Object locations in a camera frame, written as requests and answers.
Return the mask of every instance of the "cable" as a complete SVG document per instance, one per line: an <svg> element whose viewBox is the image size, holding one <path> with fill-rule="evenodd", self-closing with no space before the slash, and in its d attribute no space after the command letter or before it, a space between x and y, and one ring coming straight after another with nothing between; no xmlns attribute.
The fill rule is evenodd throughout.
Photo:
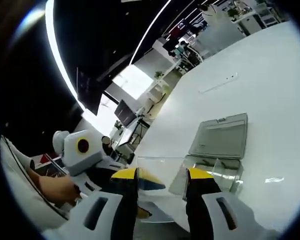
<svg viewBox="0 0 300 240"><path fill-rule="evenodd" d="M24 177L28 180L28 182L30 183L30 185L34 188L34 190L40 195L40 197L43 199L43 201L53 210L55 211L60 217L62 217L65 220L69 220L68 218L66 218L64 215L62 215L55 206L53 206L46 198L45 196L37 189L37 187L35 186L35 184L29 179L29 176L24 172L24 168L22 166L20 166L20 163L18 162L18 160L15 157L15 154L13 153L13 151L11 150L9 143L6 139L5 136L2 136L5 144L7 145L7 147L9 148L10 153L13 156L13 159L15 160L16 164L18 165L19 169L21 170L22 174L24 175Z"/></svg>

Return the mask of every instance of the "white table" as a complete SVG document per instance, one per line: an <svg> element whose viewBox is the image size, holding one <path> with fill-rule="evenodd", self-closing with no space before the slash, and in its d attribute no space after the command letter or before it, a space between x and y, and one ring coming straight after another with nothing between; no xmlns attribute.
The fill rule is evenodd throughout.
<svg viewBox="0 0 300 240"><path fill-rule="evenodd" d="M300 208L300 35L291 23L246 37L185 74L135 154L183 158L200 122L241 113L248 114L248 133L238 196L257 222L281 231ZM152 160L143 167L168 189L181 164ZM154 202L189 229L184 203Z"/></svg>

